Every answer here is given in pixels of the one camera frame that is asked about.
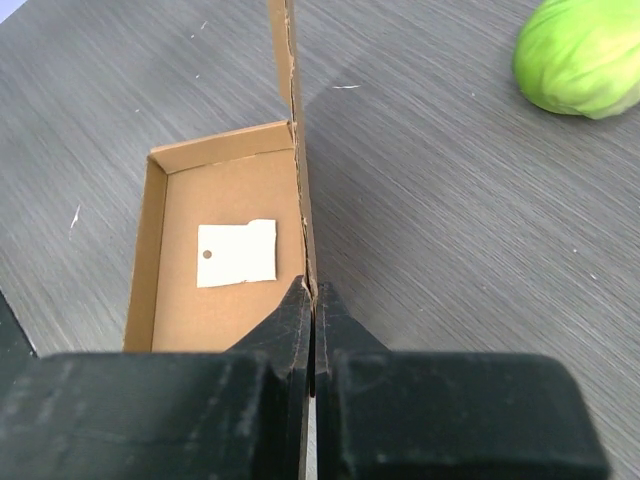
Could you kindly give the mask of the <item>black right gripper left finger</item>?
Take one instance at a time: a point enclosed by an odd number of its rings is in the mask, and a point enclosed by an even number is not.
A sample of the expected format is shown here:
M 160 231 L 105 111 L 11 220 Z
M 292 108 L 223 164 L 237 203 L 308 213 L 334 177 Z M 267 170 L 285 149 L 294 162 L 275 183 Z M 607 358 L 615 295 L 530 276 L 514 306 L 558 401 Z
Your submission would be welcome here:
M 222 353 L 66 353 L 1 399 L 5 479 L 301 479 L 311 296 Z

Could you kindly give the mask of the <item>brown cardboard box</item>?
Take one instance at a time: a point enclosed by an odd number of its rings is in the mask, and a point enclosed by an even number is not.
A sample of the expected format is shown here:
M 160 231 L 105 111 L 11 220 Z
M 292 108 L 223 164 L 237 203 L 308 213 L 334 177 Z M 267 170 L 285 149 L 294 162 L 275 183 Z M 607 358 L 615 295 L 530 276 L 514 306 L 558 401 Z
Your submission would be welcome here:
M 123 348 L 220 352 L 316 288 L 294 5 L 268 5 L 285 120 L 150 151 Z

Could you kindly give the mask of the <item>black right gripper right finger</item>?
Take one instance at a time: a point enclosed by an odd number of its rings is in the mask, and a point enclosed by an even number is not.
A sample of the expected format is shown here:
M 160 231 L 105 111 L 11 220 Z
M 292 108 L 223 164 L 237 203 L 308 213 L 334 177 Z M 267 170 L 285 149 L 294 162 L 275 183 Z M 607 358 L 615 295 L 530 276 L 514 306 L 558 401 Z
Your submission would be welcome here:
M 607 479 L 612 469 L 568 369 L 540 354 L 398 351 L 318 288 L 322 479 Z

